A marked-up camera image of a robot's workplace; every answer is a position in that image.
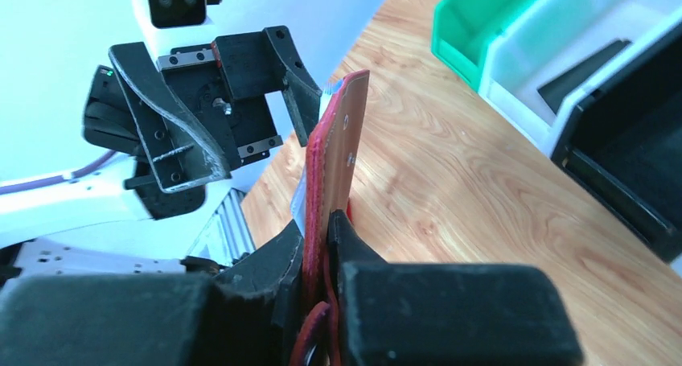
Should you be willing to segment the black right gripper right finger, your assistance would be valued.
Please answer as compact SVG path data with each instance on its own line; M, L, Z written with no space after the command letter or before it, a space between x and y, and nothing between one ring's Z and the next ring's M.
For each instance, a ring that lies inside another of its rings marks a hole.
M557 288L519 264L390 263L329 218L344 365L580 365Z

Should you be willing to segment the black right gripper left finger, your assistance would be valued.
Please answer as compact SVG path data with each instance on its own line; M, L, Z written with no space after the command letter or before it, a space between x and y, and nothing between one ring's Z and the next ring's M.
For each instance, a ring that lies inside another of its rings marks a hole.
M220 274L35 277L1 301L4 365L286 365L301 324L295 223Z

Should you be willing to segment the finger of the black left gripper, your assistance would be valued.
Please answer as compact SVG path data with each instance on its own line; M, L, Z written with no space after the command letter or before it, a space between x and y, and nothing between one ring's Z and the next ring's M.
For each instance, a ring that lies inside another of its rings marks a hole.
M212 41L212 51L234 109L280 92L299 144L308 145L318 123L322 90L301 60L288 27L221 35Z
M144 43L113 45L109 59L161 191L232 177L223 149L168 86Z

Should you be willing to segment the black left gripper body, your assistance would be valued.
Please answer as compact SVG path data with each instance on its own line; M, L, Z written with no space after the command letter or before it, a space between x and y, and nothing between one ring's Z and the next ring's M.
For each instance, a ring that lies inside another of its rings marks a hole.
M157 58L164 81L213 137L225 162L242 167L270 156L283 140L277 133L265 95L236 98L243 81L229 75L210 45L176 48Z

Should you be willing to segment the red leather card holder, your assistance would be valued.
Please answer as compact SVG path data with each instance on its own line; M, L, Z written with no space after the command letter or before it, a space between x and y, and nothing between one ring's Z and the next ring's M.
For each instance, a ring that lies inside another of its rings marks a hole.
M328 243L330 216L348 206L355 160L364 122L370 72L347 74L323 92L326 109L309 136L304 171L290 204L304 236L302 327L289 363L312 362L313 349L325 349L332 365L341 363L339 302L332 278L337 270Z

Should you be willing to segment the black credit card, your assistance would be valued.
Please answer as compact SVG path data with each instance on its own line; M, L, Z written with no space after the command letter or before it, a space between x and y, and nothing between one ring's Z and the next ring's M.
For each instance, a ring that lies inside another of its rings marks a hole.
M616 39L610 42L546 84L541 85L537 89L538 93L547 106L555 114L558 114L565 97L630 44L629 39Z

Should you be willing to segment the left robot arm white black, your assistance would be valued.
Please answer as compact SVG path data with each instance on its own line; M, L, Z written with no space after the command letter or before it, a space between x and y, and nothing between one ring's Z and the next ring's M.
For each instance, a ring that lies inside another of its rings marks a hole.
M206 23L153 27L146 0L1 0L1 242L31 238L137 257L181 257L230 188L249 190L266 161L209 184L205 203L186 216L153 221L123 187L134 160L80 135L95 67L110 46L142 41L153 60L175 47L222 34L285 25L312 74L327 72L312 44L322 0L222 0Z

